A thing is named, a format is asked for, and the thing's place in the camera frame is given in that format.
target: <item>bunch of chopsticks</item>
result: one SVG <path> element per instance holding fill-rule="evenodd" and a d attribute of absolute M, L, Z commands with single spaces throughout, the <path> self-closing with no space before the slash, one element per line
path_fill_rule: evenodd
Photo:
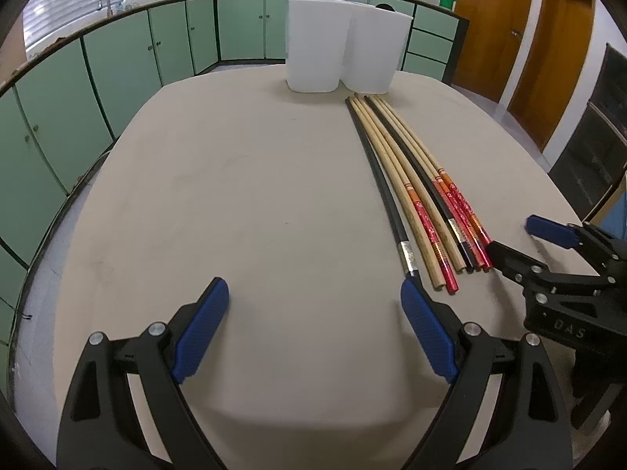
<path fill-rule="evenodd" d="M 435 290 L 458 289 L 455 273 L 488 271 L 490 237 L 451 177 L 388 102 L 348 97 L 346 105 L 368 157 L 406 273 L 418 274 L 415 258 L 381 162 L 396 192 Z"/>

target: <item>brown door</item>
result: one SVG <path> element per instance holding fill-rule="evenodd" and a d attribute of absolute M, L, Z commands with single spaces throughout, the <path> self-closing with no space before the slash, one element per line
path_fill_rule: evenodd
<path fill-rule="evenodd" d="M 527 24 L 531 0 L 457 0 L 470 20 L 453 84 L 498 102 Z"/>
<path fill-rule="evenodd" d="M 587 54 L 594 0 L 542 0 L 534 42 L 509 111 L 540 150 L 573 95 Z"/>

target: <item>white plastic bin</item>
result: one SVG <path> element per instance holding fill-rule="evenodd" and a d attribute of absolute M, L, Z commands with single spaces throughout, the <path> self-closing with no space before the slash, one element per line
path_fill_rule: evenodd
<path fill-rule="evenodd" d="M 287 84 L 332 92 L 340 83 L 352 6 L 341 0 L 287 0 Z"/>
<path fill-rule="evenodd" d="M 359 93 L 388 92 L 411 27 L 411 16 L 353 4 L 341 79 Z"/>

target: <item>beige tablecloth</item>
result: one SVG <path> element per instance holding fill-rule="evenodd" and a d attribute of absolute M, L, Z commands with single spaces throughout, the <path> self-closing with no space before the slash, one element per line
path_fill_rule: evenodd
<path fill-rule="evenodd" d="M 291 92 L 284 67 L 272 66 L 181 81 L 146 103 L 104 164 L 72 239 L 54 335 L 59 408 L 92 331 L 135 336 L 221 276 L 230 311 L 182 390 L 228 467 L 400 468 L 447 386 L 399 307 L 403 273 L 348 94 Z M 487 114 L 403 72 L 388 100 L 493 239 L 556 271 L 590 271 L 574 252 L 524 232 L 531 213 L 578 218 Z M 497 271 L 458 280 L 458 294 L 434 299 L 493 335 L 521 336 L 518 285 Z M 568 395 L 571 355 L 549 348 Z M 167 457 L 138 382 L 150 446 Z M 497 388 L 492 378 L 487 397 Z M 488 404 L 465 455 L 478 449 L 490 414 Z"/>

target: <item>red patterned chopstick handle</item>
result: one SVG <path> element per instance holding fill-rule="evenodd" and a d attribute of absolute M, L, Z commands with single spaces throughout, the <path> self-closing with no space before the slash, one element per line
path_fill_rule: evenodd
<path fill-rule="evenodd" d="M 485 230 L 484 226 L 479 221 L 479 218 L 475 215 L 470 205 L 468 205 L 468 202 L 463 197 L 462 193 L 457 188 L 457 186 L 453 183 L 453 180 L 451 179 L 451 177 L 449 177 L 447 172 L 444 171 L 444 168 L 439 169 L 438 173 L 440 174 L 440 177 L 442 177 L 442 180 L 444 180 L 444 183 L 446 183 L 448 188 L 451 190 L 455 198 L 457 198 L 457 201 L 459 202 L 460 207 L 462 207 L 462 209 L 466 212 L 468 219 L 472 223 L 472 226 L 475 228 L 478 235 L 481 237 L 481 240 L 484 243 L 484 245 L 487 246 L 488 244 L 490 244 L 492 239 L 488 236 L 488 233 Z"/>
<path fill-rule="evenodd" d="M 455 199 L 446 183 L 444 183 L 442 177 L 437 176 L 435 177 L 435 180 L 436 182 L 434 183 L 436 187 L 444 195 L 444 198 L 449 201 L 451 212 L 453 213 L 455 218 L 459 218 L 460 226 L 462 227 L 462 230 L 466 233 L 466 238 L 470 243 L 470 248 L 475 255 L 478 266 L 480 266 L 484 270 L 484 272 L 487 272 L 492 268 L 492 261 L 486 254 L 484 247 L 481 245 L 475 229 L 464 214 L 464 211 L 457 202 L 457 199 Z"/>
<path fill-rule="evenodd" d="M 418 212 L 420 222 L 422 222 L 424 231 L 427 233 L 429 242 L 431 243 L 431 247 L 433 248 L 433 252 L 435 253 L 435 257 L 438 260 L 438 264 L 440 265 L 440 269 L 442 270 L 442 275 L 444 276 L 444 282 L 446 283 L 446 290 L 450 294 L 453 294 L 458 291 L 460 287 L 457 285 L 457 280 L 455 279 L 453 269 L 451 268 L 451 265 L 448 262 L 448 258 L 446 257 L 446 254 L 442 249 L 442 244 L 440 242 L 438 232 L 435 230 L 429 214 L 424 209 L 424 205 L 420 201 L 420 198 L 418 197 L 414 186 L 410 183 L 406 183 L 405 189 L 407 190 L 407 194 L 410 195 L 410 199 L 412 204 L 414 205 L 414 208 Z"/>

